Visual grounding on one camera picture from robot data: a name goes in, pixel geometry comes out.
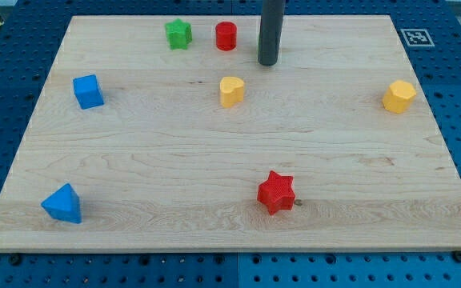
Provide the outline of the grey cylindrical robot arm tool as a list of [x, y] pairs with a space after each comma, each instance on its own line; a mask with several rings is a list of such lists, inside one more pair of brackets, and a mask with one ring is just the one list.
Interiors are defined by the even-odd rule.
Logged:
[[263, 0], [258, 40], [258, 62], [273, 66], [278, 61], [285, 0]]

